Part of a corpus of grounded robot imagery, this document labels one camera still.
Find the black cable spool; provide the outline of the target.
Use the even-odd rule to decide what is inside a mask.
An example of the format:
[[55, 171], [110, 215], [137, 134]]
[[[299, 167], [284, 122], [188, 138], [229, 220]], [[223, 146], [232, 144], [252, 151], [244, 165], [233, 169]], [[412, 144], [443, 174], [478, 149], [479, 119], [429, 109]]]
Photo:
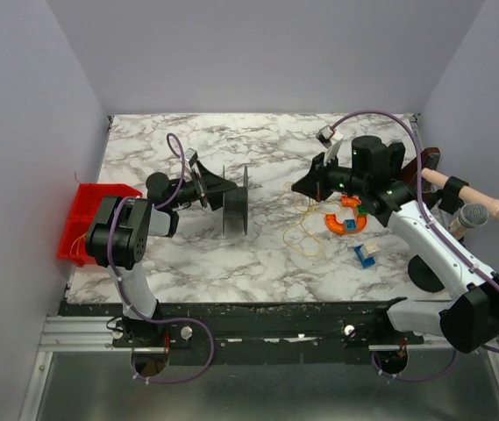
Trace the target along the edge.
[[244, 166], [243, 183], [223, 194], [222, 234], [248, 232], [248, 171]]

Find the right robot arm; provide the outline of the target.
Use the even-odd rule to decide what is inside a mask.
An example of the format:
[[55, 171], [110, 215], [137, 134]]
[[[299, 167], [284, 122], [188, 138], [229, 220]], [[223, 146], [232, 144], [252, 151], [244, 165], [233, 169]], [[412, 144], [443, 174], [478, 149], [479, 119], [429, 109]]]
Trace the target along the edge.
[[392, 327], [442, 336], [462, 353], [498, 337], [499, 274], [468, 255], [400, 180], [403, 143], [386, 145], [375, 136], [353, 139], [349, 168], [339, 165], [339, 147], [316, 155], [292, 190], [318, 202], [334, 192], [358, 197], [369, 215], [410, 246], [451, 297], [443, 303], [404, 299], [392, 304], [387, 309]]

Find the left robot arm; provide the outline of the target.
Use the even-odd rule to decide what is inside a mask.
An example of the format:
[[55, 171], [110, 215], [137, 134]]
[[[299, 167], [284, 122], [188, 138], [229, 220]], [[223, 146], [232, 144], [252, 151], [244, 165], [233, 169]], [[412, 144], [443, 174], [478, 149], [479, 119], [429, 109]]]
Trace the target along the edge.
[[197, 162], [184, 175], [171, 179], [162, 172], [148, 176], [147, 197], [105, 196], [85, 239], [86, 254], [106, 268], [118, 289], [123, 315], [154, 319], [159, 301], [148, 287], [142, 260], [151, 237], [172, 238], [180, 221], [179, 210], [199, 202], [216, 211], [225, 193], [238, 185]]

